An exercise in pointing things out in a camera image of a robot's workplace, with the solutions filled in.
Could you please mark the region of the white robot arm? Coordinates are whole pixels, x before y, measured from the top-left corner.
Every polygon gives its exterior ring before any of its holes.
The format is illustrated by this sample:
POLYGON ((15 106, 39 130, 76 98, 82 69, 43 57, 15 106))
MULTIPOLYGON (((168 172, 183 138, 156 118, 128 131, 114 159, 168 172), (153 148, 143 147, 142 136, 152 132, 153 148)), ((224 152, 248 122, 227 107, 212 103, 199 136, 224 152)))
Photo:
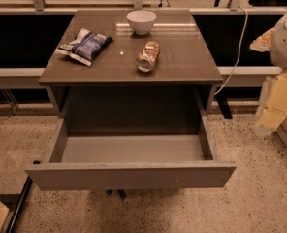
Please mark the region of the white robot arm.
POLYGON ((254 130, 260 136, 270 135, 287 117, 287 12, 273 29, 258 37, 252 50, 268 50, 270 61, 282 69, 275 78, 266 77, 255 115, 254 130))

